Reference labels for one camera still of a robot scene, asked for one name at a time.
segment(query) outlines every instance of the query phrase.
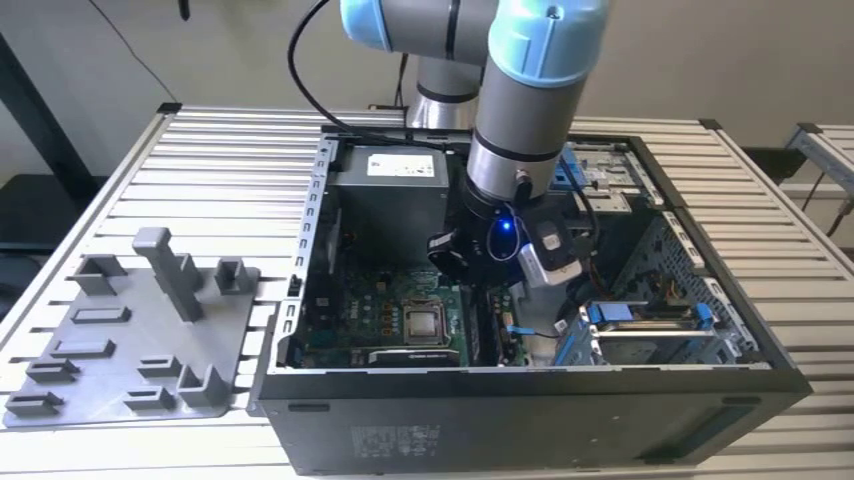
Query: electrical cable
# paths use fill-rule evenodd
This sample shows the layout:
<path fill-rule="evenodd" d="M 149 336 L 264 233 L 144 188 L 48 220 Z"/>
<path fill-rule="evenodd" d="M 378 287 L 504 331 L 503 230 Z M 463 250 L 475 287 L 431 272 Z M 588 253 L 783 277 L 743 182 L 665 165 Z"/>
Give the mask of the electrical cable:
<path fill-rule="evenodd" d="M 569 170 L 569 165 L 565 163 L 565 158 L 563 158 L 563 154 L 557 157 L 557 163 L 560 164 L 560 168 L 563 169 L 563 174 L 569 179 L 569 184 L 572 185 L 572 190 L 577 193 L 577 196 L 581 199 L 581 204 L 584 205 L 584 209 L 587 210 L 587 216 L 589 217 L 589 225 L 592 227 L 592 234 L 589 236 L 592 241 L 592 249 L 596 250 L 599 244 L 599 218 L 596 216 L 596 212 L 592 209 L 592 204 L 589 203 L 589 199 L 584 194 L 584 189 L 577 184 L 577 180 L 575 180 L 575 175 L 572 175 L 572 171 Z"/>
<path fill-rule="evenodd" d="M 533 335 L 543 338 L 551 338 L 552 340 L 560 338 L 560 335 L 545 335 L 544 333 L 533 332 Z"/>
<path fill-rule="evenodd" d="M 572 307 L 575 307 L 575 309 L 577 310 L 577 306 L 575 305 L 575 302 L 567 295 L 565 300 L 563 300 L 563 303 L 560 304 L 560 308 L 557 308 L 557 314 L 555 315 L 555 323 L 557 323 L 560 320 L 564 319 L 564 317 L 572 311 Z"/>
<path fill-rule="evenodd" d="M 587 261 L 587 272 L 589 274 L 589 282 L 592 283 L 593 288 L 596 289 L 596 293 L 605 300 L 611 299 L 611 295 L 608 293 L 608 289 L 604 287 L 604 282 L 601 281 L 601 277 L 599 276 L 599 271 L 596 270 L 596 264 L 592 263 L 592 258 Z"/>
<path fill-rule="evenodd" d="M 809 194 L 805 196 L 805 200 L 803 201 L 803 206 L 800 207 L 800 210 L 804 212 L 805 212 L 805 207 L 809 204 L 809 200 L 812 200 L 812 195 L 815 195 L 815 190 L 817 190 L 817 186 L 820 185 L 823 179 L 824 179 L 824 172 L 822 172 L 817 178 L 815 179 L 815 183 L 812 184 L 812 190 L 809 190 Z"/>
<path fill-rule="evenodd" d="M 403 108 L 403 76 L 405 75 L 405 66 L 409 62 L 409 54 L 400 55 L 400 68 L 397 70 L 397 89 L 395 90 L 395 107 Z"/>
<path fill-rule="evenodd" d="M 0 259 L 2 258 L 13 259 L 13 260 L 24 260 L 25 262 L 29 262 L 30 265 L 34 265 L 38 270 L 41 270 L 41 267 L 42 267 L 41 262 L 28 255 L 0 253 Z"/>
<path fill-rule="evenodd" d="M 844 213 L 839 213 L 836 215 L 836 218 L 832 221 L 832 225 L 830 225 L 830 230 L 827 230 L 827 237 L 832 237 L 832 234 L 836 233 L 836 229 L 839 228 L 839 225 L 842 224 L 842 219 L 844 218 Z"/>
<path fill-rule="evenodd" d="M 101 10 L 101 7 L 97 6 L 97 3 L 94 3 L 94 0 L 86 0 L 89 2 L 89 5 L 92 5 L 92 7 L 94 7 L 94 10 L 97 10 L 97 13 L 101 15 L 101 18 L 106 21 L 106 23 L 109 24 L 109 27 L 112 28 L 112 31 L 116 32 L 116 35 L 118 36 L 118 39 L 121 40 L 121 43 L 124 43 L 124 46 L 128 49 L 128 52 L 130 52 L 130 56 L 133 57 L 133 59 L 138 62 L 138 64 L 142 66 L 142 68 L 145 69 L 145 71 L 150 74 L 150 76 L 153 77 L 153 79 L 157 81 L 157 83 L 160 84 L 160 86 L 162 87 L 162 90 L 165 90 L 165 93 L 169 95 L 169 98 L 172 99 L 173 102 L 177 102 L 177 98 L 174 97 L 174 94 L 172 93 L 172 90 L 169 90 L 169 87 L 165 86 L 165 83 L 162 83 L 162 80 L 160 80 L 160 77 L 157 76 L 157 74 L 153 72 L 153 70 L 150 69 L 150 67 L 148 67 L 148 65 L 145 64 L 145 62 L 142 61 L 141 58 L 138 58 L 138 55 L 136 54 L 136 52 L 133 51 L 133 47 L 130 47 L 130 43 L 128 42 L 128 39 L 124 38 L 124 35 L 121 34 L 121 31 L 118 30 L 118 27 L 116 27 L 116 24 L 112 23 L 112 20 L 109 19 L 109 17 L 106 16 L 106 13 L 104 13 L 104 10 Z"/>
<path fill-rule="evenodd" d="M 447 150 L 451 150 L 448 146 L 437 143 L 421 142 L 417 140 L 405 140 L 401 138 L 390 138 L 384 135 L 376 135 L 373 133 L 369 133 L 356 128 L 352 125 L 344 123 L 334 115 L 332 115 L 332 113 L 322 107 L 322 105 L 320 105 L 320 102 L 317 102 L 317 100 L 314 99 L 314 96 L 310 94 L 310 92 L 308 91 L 308 88 L 305 87 L 305 84 L 302 83 L 302 80 L 298 76 L 298 71 L 296 70 L 296 46 L 298 44 L 298 39 L 302 35 L 302 32 L 308 27 L 308 23 L 310 22 L 312 18 L 314 17 L 320 9 L 326 5 L 326 3 L 329 3 L 329 0 L 317 0 L 314 2 L 314 4 L 308 9 L 308 12 L 305 12 L 305 15 L 302 15 L 302 18 L 300 19 L 296 25 L 296 30 L 293 31 L 293 35 L 290 36 L 290 41 L 288 43 L 288 51 L 286 51 L 288 72 L 290 74 L 290 79 L 293 80 L 293 83 L 296 84 L 296 88 L 298 89 L 298 92 L 301 93 L 302 97 L 305 97 L 305 100 L 308 101 L 313 109 L 317 110 L 317 112 L 320 112 L 320 114 L 326 118 L 326 120 L 332 122 L 332 124 L 337 128 L 344 130 L 350 135 L 358 136 L 364 139 L 373 140 L 376 142 L 385 143 L 388 145 L 407 145 L 411 147 L 424 147 L 424 148 L 429 148 L 432 150 L 439 150 L 443 152 Z"/>

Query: label sticker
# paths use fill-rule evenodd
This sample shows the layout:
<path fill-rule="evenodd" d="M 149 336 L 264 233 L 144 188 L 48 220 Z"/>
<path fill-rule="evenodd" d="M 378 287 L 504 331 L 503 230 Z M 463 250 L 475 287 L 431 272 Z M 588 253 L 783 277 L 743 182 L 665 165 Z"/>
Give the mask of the label sticker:
<path fill-rule="evenodd" d="M 350 427 L 356 458 L 435 457 L 440 425 Z"/>
<path fill-rule="evenodd" d="M 604 180 L 608 178 L 607 174 L 599 170 L 584 170 L 584 176 L 588 180 Z"/>
<path fill-rule="evenodd" d="M 389 155 L 368 157 L 368 177 L 433 177 L 432 155 Z"/>
<path fill-rule="evenodd" d="M 569 328 L 569 325 L 565 323 L 564 319 L 560 319 L 557 323 L 555 323 L 555 330 L 557 330 L 557 333 L 563 333 L 567 328 Z"/>

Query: metal table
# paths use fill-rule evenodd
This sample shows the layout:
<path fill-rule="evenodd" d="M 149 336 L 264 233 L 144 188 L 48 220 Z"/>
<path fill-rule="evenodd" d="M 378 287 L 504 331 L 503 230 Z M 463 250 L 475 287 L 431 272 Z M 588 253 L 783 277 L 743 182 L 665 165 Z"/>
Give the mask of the metal table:
<path fill-rule="evenodd" d="M 341 117 L 401 123 L 393 112 Z M 232 408 L 216 419 L 0 430 L 0 473 L 60 480 L 294 476 L 265 420 L 244 408 L 266 316 L 285 295 L 322 123 L 313 112 L 284 110 L 184 107 L 157 114 L 0 323 L 0 409 L 77 293 L 65 276 L 81 254 L 112 253 L 125 266 L 141 266 L 130 257 L 132 235 L 157 225 L 172 229 L 174 251 L 192 253 L 200 266 L 238 255 L 261 269 Z M 643 137 L 816 393 L 696 470 L 448 478 L 854 478 L 854 265 L 721 130 L 697 121 L 579 118 L 573 131 Z"/>
<path fill-rule="evenodd" d="M 854 126 L 800 123 L 787 148 L 797 149 L 854 196 Z"/>

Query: light blue joint cap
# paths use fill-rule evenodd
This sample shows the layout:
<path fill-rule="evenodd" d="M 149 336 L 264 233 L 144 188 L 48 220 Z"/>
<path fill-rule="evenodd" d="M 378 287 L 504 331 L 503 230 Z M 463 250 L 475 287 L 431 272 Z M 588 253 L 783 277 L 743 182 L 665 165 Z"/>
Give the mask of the light blue joint cap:
<path fill-rule="evenodd" d="M 517 82 L 557 88 L 583 79 L 599 59 L 608 0 L 500 0 L 489 56 Z"/>
<path fill-rule="evenodd" d="M 390 52 L 381 0 L 341 0 L 341 23 L 350 40 Z"/>

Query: gray plastic base plate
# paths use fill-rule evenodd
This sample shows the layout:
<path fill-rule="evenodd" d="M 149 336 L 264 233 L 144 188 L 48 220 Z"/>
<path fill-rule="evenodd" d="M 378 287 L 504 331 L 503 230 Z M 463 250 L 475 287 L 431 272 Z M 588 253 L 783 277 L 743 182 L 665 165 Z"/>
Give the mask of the gray plastic base plate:
<path fill-rule="evenodd" d="M 116 296 L 78 294 L 9 397 L 8 427 L 225 413 L 260 272 L 246 268 L 250 289 L 228 295 L 214 269 L 198 273 L 204 315 L 194 322 L 181 321 L 150 269 L 109 277 Z"/>

